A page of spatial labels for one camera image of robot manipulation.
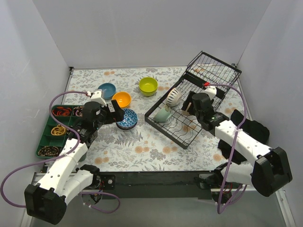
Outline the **mint green flower bowl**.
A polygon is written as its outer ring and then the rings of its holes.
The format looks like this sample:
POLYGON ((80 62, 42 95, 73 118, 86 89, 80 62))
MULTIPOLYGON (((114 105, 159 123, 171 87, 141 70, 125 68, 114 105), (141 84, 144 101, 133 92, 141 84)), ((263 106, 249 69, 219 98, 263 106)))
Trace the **mint green flower bowl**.
POLYGON ((153 119, 155 122, 163 123, 166 122, 171 116, 171 108, 165 105, 156 113, 153 119))

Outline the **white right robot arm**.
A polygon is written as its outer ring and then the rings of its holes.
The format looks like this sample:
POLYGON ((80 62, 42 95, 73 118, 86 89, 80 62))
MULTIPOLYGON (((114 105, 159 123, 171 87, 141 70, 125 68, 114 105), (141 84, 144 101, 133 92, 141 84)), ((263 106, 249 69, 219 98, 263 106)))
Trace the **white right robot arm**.
POLYGON ((287 153, 280 147, 271 148, 255 140, 223 113, 216 112, 210 96, 191 91, 182 110, 188 110, 201 124, 202 129, 223 140, 240 153, 249 162, 244 166, 233 162, 230 166, 220 165, 212 176, 204 182, 216 184, 220 188, 231 182, 253 186, 261 195, 270 196, 292 181, 293 176, 287 153))

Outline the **lime green bowl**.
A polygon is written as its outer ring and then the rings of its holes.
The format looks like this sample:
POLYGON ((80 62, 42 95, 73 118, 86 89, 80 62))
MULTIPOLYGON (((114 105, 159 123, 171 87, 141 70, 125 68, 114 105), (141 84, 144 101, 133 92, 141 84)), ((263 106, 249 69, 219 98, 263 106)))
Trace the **lime green bowl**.
POLYGON ((142 90, 142 89, 140 89, 140 92, 141 92, 142 95, 149 97, 149 96, 153 96, 157 92, 157 89, 154 89, 154 90, 150 90, 150 89, 142 90))
POLYGON ((139 81, 139 89, 146 93, 156 91, 158 88, 158 82, 152 77, 145 77, 139 81))

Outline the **blue floral white bowl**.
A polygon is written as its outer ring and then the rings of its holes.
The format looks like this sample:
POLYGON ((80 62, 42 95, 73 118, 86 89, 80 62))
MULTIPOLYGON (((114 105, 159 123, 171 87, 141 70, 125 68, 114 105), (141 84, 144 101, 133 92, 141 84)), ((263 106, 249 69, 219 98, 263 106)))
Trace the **blue floral white bowl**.
POLYGON ((130 127, 130 128, 120 128, 120 127, 118 127, 118 129, 120 129, 120 130, 122 130, 122 131, 130 131, 130 130, 132 130, 133 128, 135 128, 135 126, 134 126, 134 127, 130 127))

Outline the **orange plastic bowl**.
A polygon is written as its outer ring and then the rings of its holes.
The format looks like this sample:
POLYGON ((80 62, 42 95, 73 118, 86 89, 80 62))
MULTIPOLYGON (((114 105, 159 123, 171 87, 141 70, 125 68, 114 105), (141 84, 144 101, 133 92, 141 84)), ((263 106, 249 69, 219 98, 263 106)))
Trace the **orange plastic bowl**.
POLYGON ((116 100, 120 108, 127 108, 132 99, 129 93, 121 91, 114 94, 112 100, 116 100))

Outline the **pink patterned bowl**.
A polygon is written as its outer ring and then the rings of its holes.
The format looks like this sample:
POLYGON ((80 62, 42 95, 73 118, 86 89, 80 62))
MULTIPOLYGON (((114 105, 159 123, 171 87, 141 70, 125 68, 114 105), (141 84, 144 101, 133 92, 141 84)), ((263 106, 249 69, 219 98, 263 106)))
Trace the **pink patterned bowl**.
POLYGON ((120 128, 130 128, 130 127, 134 127, 134 126, 136 126, 136 125, 137 125, 137 124, 134 124, 134 125, 129 126, 129 127, 123 127, 123 126, 119 125, 118 123, 116 123, 116 126, 117 126, 117 127, 120 127, 120 128))

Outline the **black wire dish rack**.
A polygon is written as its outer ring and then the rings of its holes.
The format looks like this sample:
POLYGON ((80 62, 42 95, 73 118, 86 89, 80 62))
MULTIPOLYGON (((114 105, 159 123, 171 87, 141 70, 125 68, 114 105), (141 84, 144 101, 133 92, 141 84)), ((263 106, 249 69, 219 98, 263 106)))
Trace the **black wire dish rack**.
POLYGON ((227 119, 217 109, 241 73, 236 66, 201 51, 173 85, 182 96, 180 103, 170 109, 168 120, 159 122, 154 118, 166 104, 165 94, 147 111, 145 121, 187 149, 201 130, 214 134, 215 126, 227 119))

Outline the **beige ceramic bowl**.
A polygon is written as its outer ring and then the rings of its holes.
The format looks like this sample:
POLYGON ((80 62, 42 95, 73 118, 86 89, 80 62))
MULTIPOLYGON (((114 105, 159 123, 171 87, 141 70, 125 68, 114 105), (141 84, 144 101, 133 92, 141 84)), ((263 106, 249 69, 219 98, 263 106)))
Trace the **beige ceramic bowl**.
POLYGON ((186 109, 183 111, 183 114, 185 116, 189 116, 190 115, 190 113, 189 113, 190 107, 191 107, 191 103, 189 103, 188 106, 186 107, 186 109))

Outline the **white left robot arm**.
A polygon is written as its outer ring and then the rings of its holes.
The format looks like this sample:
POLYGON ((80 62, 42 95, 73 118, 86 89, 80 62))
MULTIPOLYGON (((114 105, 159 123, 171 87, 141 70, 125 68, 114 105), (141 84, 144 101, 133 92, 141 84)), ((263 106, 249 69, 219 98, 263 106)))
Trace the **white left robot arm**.
POLYGON ((122 121, 124 111, 113 100, 114 112, 100 101, 89 101, 82 109, 82 116, 74 122, 69 137, 48 172, 35 184, 28 185, 24 196, 27 214, 51 223, 58 224, 67 209, 67 205, 83 189, 96 189, 101 178, 97 167, 82 167, 70 178, 74 167, 87 153, 98 135, 101 126, 122 121))

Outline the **blue striped white bowl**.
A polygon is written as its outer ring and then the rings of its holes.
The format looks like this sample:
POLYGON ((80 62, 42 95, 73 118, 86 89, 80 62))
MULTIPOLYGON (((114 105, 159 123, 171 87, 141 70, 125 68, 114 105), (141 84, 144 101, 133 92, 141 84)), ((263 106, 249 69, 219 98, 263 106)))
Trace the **blue striped white bowl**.
POLYGON ((169 107, 177 106, 180 103, 181 98, 182 98, 182 93, 180 92, 179 89, 175 87, 169 92, 166 98, 166 104, 169 107))

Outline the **blue ceramic bowl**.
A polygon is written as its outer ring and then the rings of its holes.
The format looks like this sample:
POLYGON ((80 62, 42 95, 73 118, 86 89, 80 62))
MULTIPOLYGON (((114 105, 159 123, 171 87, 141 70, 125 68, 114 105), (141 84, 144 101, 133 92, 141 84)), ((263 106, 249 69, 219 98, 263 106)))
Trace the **blue ceramic bowl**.
POLYGON ((98 87, 102 91, 102 97, 105 100, 110 100, 116 93, 116 87, 112 83, 103 83, 98 87))

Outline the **red diamond pattern bowl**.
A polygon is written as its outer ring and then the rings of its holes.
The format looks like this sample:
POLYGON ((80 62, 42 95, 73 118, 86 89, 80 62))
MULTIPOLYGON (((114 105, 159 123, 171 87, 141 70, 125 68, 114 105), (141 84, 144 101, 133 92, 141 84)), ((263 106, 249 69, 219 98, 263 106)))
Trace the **red diamond pattern bowl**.
POLYGON ((116 122, 123 127, 129 127, 137 123, 138 117, 134 110, 126 108, 124 109, 124 119, 121 122, 116 122))

